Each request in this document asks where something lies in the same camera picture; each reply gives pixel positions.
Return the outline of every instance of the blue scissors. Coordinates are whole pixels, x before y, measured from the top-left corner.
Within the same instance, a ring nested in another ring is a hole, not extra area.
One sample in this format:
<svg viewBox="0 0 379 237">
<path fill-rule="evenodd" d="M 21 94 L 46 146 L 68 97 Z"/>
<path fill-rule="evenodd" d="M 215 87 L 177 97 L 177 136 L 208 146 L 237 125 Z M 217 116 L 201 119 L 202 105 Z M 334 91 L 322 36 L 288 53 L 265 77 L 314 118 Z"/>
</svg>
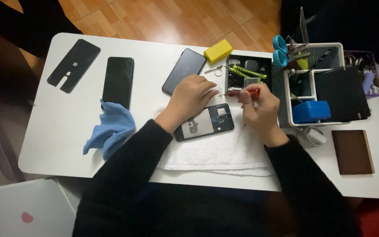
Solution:
<svg viewBox="0 0 379 237">
<path fill-rule="evenodd" d="M 273 52 L 273 64 L 277 67 L 286 67 L 288 65 L 288 46 L 281 35 L 276 35 L 273 38 L 273 48 L 275 49 Z"/>
</svg>

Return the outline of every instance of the white table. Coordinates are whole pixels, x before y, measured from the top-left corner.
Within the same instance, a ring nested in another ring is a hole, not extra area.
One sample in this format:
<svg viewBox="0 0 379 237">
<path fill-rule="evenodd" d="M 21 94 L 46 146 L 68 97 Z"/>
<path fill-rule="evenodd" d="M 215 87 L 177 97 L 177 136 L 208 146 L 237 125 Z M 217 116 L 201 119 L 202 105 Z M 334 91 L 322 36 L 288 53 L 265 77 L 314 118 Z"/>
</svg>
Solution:
<svg viewBox="0 0 379 237">
<path fill-rule="evenodd" d="M 66 94 L 59 89 L 62 82 L 55 88 L 46 80 L 80 38 L 100 47 L 101 53 L 72 93 Z M 19 157 L 20 169 L 24 172 L 44 175 L 92 177 L 104 163 L 102 152 L 91 149 L 87 155 L 83 156 L 82 148 L 91 136 L 93 127 L 100 124 L 99 115 L 102 110 L 99 100 L 103 93 L 108 57 L 134 58 L 130 111 L 134 117 L 136 129 L 139 129 L 153 117 L 154 107 L 168 103 L 170 97 L 161 91 L 161 87 L 185 48 L 201 54 L 207 49 L 68 33 L 55 35 L 50 45 Z M 234 50 L 233 54 L 271 57 L 271 53 L 253 51 Z M 206 78 L 210 81 L 219 81 L 221 87 L 224 87 L 224 75 L 216 77 L 211 73 L 206 75 Z M 319 148 L 307 149 L 344 196 L 379 198 L 379 97 L 368 100 L 368 103 L 372 110 L 370 118 L 347 125 L 322 127 L 322 131 L 329 138 L 328 143 Z M 375 174 L 339 174 L 331 130 L 351 129 L 366 130 Z M 276 176 L 253 177 L 156 169 L 151 181 L 267 191 L 280 190 Z"/>
</svg>

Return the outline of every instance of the black notebook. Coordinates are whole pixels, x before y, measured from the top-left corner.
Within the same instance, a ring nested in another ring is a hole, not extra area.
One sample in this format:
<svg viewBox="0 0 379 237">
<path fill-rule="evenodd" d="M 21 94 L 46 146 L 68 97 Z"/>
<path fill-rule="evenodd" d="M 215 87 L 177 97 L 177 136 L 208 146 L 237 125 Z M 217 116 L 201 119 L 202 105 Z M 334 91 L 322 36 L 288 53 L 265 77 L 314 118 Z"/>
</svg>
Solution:
<svg viewBox="0 0 379 237">
<path fill-rule="evenodd" d="M 315 73 L 317 100 L 327 101 L 331 117 L 321 122 L 348 122 L 371 116 L 362 77 L 353 65 Z"/>
</svg>

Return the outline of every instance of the black smartphone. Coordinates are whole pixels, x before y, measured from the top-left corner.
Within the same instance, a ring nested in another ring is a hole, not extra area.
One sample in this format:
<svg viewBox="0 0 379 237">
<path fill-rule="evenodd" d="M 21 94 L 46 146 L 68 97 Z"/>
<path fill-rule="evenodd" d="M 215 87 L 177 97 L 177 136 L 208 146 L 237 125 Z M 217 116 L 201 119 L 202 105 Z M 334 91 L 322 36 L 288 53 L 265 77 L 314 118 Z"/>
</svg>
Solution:
<svg viewBox="0 0 379 237">
<path fill-rule="evenodd" d="M 66 76 L 67 79 L 61 86 L 61 90 L 65 93 L 71 93 L 99 53 L 99 47 L 83 39 L 77 40 L 58 66 L 56 66 L 47 82 L 50 85 L 57 86 L 62 78 Z"/>
<path fill-rule="evenodd" d="M 196 137 L 230 131 L 234 128 L 229 105 L 221 104 L 204 108 L 197 116 L 181 124 L 173 134 L 175 139 L 181 142 Z"/>
<path fill-rule="evenodd" d="M 102 100 L 104 102 L 120 104 L 129 110 L 133 73 L 134 59 L 109 57 L 106 66 Z"/>
<path fill-rule="evenodd" d="M 205 62 L 206 58 L 203 55 L 186 48 L 163 84 L 162 91 L 172 95 L 182 79 L 191 74 L 199 74 Z"/>
</svg>

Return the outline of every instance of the left hand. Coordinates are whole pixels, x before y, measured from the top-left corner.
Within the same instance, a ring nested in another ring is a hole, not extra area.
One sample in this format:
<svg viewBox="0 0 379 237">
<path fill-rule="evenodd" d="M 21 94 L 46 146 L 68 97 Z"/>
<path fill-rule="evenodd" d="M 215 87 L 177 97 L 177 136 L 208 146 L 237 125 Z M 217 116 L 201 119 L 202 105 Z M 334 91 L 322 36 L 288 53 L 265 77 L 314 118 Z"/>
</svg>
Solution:
<svg viewBox="0 0 379 237">
<path fill-rule="evenodd" d="M 167 132 L 173 133 L 185 120 L 201 112 L 212 97 L 219 93 L 218 90 L 207 92 L 215 86 L 216 83 L 203 76 L 187 76 L 176 86 L 169 104 L 155 118 L 155 122 Z"/>
</svg>

